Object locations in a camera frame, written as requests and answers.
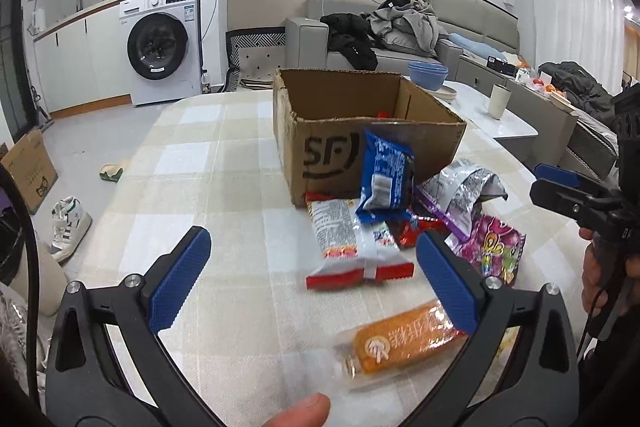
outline brown cardboard box on floor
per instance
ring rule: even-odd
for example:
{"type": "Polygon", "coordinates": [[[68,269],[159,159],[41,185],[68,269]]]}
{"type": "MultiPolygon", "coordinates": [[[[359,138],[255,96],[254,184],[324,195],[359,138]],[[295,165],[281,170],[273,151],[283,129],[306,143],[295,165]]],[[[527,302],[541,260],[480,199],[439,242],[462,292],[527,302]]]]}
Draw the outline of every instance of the brown cardboard box on floor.
{"type": "Polygon", "coordinates": [[[29,212],[35,214],[58,179],[44,147],[42,132],[34,129],[20,138],[2,158],[2,165],[14,178],[29,212]]]}
{"type": "Polygon", "coordinates": [[[411,147],[415,180],[422,182],[451,163],[466,123],[400,74],[274,74],[273,132],[296,206],[305,204],[306,192],[359,197],[365,129],[411,147]],[[392,118],[376,118],[381,111],[392,118]]]}

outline blue bowl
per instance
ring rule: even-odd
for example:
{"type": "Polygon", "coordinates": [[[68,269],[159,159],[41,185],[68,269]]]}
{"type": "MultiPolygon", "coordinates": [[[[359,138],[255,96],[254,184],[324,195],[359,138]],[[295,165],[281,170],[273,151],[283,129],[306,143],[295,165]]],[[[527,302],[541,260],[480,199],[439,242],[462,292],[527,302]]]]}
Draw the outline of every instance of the blue bowl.
{"type": "Polygon", "coordinates": [[[439,90],[449,74],[449,68],[441,64],[409,62],[408,67],[411,81],[430,91],[439,90]]]}

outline washing machine door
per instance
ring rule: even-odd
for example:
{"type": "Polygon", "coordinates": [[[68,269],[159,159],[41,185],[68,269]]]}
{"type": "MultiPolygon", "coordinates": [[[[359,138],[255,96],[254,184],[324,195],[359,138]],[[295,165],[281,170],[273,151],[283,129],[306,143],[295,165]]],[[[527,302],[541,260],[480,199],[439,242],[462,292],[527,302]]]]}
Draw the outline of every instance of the washing machine door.
{"type": "Polygon", "coordinates": [[[149,80],[162,80],[180,67],[189,37],[184,25],[168,13],[151,13],[131,29],[127,54],[134,70],[149,80]]]}

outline hand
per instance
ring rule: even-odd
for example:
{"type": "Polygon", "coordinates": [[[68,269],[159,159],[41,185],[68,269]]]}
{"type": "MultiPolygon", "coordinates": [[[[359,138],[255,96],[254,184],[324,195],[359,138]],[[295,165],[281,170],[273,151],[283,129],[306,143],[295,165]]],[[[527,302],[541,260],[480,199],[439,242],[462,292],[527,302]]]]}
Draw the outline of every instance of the hand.
{"type": "MultiPolygon", "coordinates": [[[[593,239],[593,232],[588,229],[580,229],[578,235],[587,241],[591,241],[591,239],[593,239]]],[[[600,264],[595,258],[593,243],[591,243],[584,252],[584,263],[582,265],[582,307],[587,313],[591,311],[593,299],[600,290],[600,286],[598,285],[600,282],[600,274],[600,264]]],[[[633,255],[626,260],[626,274],[636,280],[634,281],[631,293],[629,293],[627,302],[620,310],[621,315],[624,315],[631,306],[640,304],[640,255],[633,255]]],[[[598,297],[598,301],[596,302],[596,307],[593,312],[594,316],[600,313],[600,309],[602,309],[606,302],[607,292],[604,291],[601,293],[600,297],[598,297]]]]}
{"type": "Polygon", "coordinates": [[[262,427],[322,427],[329,416],[329,409],[329,399],[324,394],[315,393],[278,413],[262,427]]]}

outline black jacket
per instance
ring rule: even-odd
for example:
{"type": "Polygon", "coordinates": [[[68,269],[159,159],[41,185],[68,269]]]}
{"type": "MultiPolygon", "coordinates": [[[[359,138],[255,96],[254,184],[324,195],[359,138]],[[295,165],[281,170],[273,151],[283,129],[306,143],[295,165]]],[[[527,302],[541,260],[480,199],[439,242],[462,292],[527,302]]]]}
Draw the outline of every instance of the black jacket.
{"type": "Polygon", "coordinates": [[[551,75],[551,83],[564,92],[575,107],[615,131],[613,97],[583,67],[575,62],[546,62],[540,66],[540,71],[551,75]]]}
{"type": "Polygon", "coordinates": [[[344,55],[356,70],[376,70],[378,58],[371,49],[369,21],[353,13],[333,13],[320,22],[329,26],[329,51],[344,55]]]}

